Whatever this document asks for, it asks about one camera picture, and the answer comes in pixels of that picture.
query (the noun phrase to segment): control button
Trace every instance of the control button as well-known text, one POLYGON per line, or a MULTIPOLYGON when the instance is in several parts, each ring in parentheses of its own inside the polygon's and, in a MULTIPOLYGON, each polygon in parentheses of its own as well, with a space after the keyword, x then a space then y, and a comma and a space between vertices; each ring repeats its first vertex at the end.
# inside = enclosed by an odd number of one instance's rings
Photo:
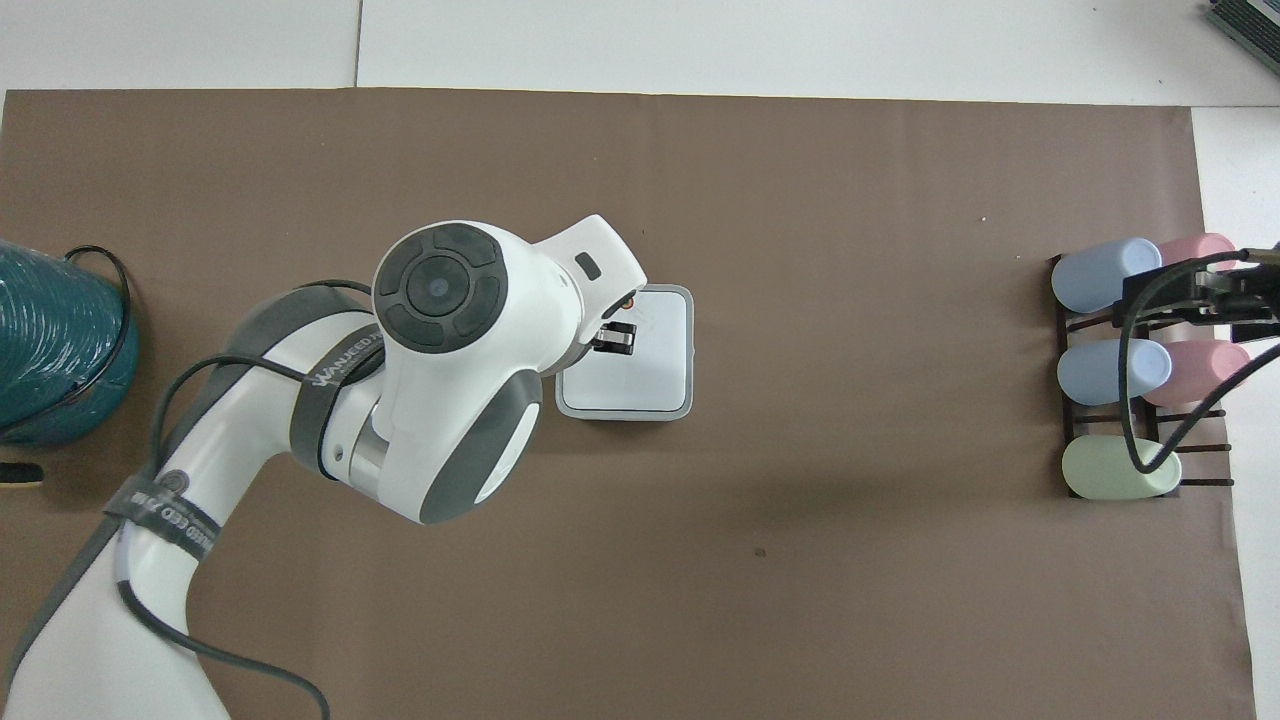
POLYGON ((182 495, 191 487, 191 477, 182 470, 173 469, 156 478, 156 484, 172 493, 182 495))
POLYGON ((489 319, 498 309, 500 290, 502 282, 494 277, 484 277, 476 282, 476 292, 471 296, 471 302, 467 302, 467 306, 453 318, 453 328, 458 331, 458 334, 470 337, 489 324, 489 319))
POLYGON ((579 252, 573 256, 573 260, 577 263, 577 266, 582 268, 582 272, 586 273, 586 279, 594 281, 600 277, 600 266, 595 264, 595 258, 591 258, 586 252, 579 252))
POLYGON ((392 305, 387 309, 387 325, 410 342, 429 346, 444 345, 443 325, 419 320, 413 315, 410 315, 403 305, 392 305))
POLYGON ((472 268, 483 268, 498 260, 497 242, 471 225, 442 225, 433 231, 431 237, 436 247, 462 255, 472 268))
POLYGON ((439 318, 457 310, 467 299, 471 281, 467 269, 453 258, 434 255, 408 273, 404 295, 408 304, 424 315, 439 318))
POLYGON ((392 250, 390 255, 383 263, 383 266, 378 270, 378 295, 392 295, 399 290, 401 277, 404 275, 404 268, 422 254, 422 241, 420 237, 413 236, 399 243, 399 247, 392 250))

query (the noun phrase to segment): black circular button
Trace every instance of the black circular button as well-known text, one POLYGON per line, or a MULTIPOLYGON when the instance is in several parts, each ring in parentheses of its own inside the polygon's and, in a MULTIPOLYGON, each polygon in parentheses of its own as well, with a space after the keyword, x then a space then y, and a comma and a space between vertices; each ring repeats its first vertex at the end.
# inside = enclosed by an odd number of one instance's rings
POLYGON ((493 238, 470 225, 453 223, 433 231, 434 245, 440 250, 452 250, 467 259, 472 268, 483 268, 498 260, 498 249, 493 238))
POLYGON ((471 302, 453 318, 453 328, 462 337, 471 337, 489 324, 498 309, 498 295, 502 292, 502 282, 494 277, 484 277, 476 281, 476 292, 471 302))
POLYGON ((403 305, 392 305, 387 309, 387 324, 390 325, 392 332, 398 333, 402 342, 407 340, 420 348, 444 345, 443 325, 419 320, 403 305))
POLYGON ((439 318, 454 311, 467 299, 471 287, 467 275, 462 263, 435 255, 410 270, 404 293, 415 310, 439 318))
POLYGON ((392 250, 378 272, 378 295, 394 295, 399 290, 404 269, 421 254, 422 242, 413 237, 392 250))

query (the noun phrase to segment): pink cup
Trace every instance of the pink cup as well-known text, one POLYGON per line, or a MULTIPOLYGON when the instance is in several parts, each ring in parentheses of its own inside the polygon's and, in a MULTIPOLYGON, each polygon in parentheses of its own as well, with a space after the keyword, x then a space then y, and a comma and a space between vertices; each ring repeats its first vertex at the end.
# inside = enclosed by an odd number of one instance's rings
MULTIPOLYGON (((1171 240, 1160 246, 1160 256, 1165 260, 1165 265, 1172 265, 1174 263, 1181 263, 1192 258, 1203 258, 1215 252, 1230 252, 1233 250, 1235 250, 1235 243, 1230 240, 1216 232, 1208 232, 1171 240)), ((1215 265, 1219 270, 1230 270, 1234 266, 1235 260, 1215 265)))
POLYGON ((1170 407, 1199 402, 1249 361, 1249 351, 1225 340, 1185 340, 1165 345, 1174 363, 1169 380, 1143 395, 1147 402, 1170 407))

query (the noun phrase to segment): teal spool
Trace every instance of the teal spool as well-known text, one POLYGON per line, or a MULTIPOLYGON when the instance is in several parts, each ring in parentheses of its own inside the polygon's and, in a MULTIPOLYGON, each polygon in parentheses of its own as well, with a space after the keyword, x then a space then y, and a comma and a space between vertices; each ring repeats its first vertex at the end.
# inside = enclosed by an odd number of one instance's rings
POLYGON ((59 402, 108 360, 123 319, 102 278, 0 240, 0 443, 70 442, 119 406, 138 365, 134 323, 92 388, 59 402))

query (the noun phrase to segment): white floor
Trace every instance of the white floor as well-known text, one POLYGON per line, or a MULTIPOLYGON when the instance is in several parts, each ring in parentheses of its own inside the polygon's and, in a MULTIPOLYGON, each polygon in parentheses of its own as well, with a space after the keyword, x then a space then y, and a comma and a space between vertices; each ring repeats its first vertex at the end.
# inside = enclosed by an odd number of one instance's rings
MULTIPOLYGON (((1280 241, 1280 77, 1198 0, 0 0, 0 88, 421 86, 1187 105, 1204 222, 1280 241)), ((1258 717, 1280 720, 1280 369, 1230 396, 1258 717)))

